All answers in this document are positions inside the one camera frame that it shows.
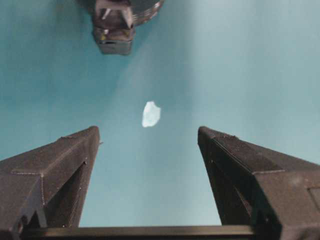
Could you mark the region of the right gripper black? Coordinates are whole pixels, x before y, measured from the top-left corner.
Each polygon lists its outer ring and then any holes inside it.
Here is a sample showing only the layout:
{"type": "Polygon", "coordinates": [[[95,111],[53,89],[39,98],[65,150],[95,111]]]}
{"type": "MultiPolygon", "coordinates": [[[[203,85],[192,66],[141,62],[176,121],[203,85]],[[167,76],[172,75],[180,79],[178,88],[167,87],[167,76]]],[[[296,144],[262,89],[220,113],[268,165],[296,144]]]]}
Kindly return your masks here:
{"type": "Polygon", "coordinates": [[[136,27],[149,22],[163,0],[79,0],[92,21],[92,35],[102,54],[129,55],[136,27]]]}

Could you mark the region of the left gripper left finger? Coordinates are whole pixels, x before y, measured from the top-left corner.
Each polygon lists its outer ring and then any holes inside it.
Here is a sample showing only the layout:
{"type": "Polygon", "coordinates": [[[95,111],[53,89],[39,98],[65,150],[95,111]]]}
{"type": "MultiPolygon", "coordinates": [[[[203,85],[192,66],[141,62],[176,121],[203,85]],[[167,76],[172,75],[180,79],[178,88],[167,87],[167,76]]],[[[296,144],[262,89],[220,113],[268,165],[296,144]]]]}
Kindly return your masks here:
{"type": "Polygon", "coordinates": [[[28,226],[76,228],[100,145],[97,126],[0,162],[0,237],[28,226]]]}

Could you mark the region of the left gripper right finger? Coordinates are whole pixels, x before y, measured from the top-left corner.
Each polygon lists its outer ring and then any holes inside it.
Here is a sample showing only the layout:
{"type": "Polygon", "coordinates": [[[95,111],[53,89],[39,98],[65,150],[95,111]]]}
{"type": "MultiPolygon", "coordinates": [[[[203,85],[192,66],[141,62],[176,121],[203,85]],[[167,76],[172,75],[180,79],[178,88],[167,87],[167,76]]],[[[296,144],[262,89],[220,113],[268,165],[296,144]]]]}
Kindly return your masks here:
{"type": "Polygon", "coordinates": [[[320,237],[320,167],[202,126],[197,142],[223,225],[261,227],[266,240],[320,237]]]}

